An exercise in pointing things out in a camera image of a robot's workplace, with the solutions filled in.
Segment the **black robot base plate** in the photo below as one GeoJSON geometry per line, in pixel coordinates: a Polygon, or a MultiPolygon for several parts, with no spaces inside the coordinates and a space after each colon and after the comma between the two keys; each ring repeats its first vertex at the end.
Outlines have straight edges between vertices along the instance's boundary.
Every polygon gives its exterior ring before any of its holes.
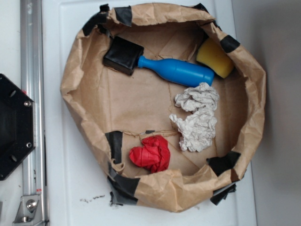
{"type": "Polygon", "coordinates": [[[34,102],[9,78],[0,75],[0,179],[35,148],[34,102]]]}

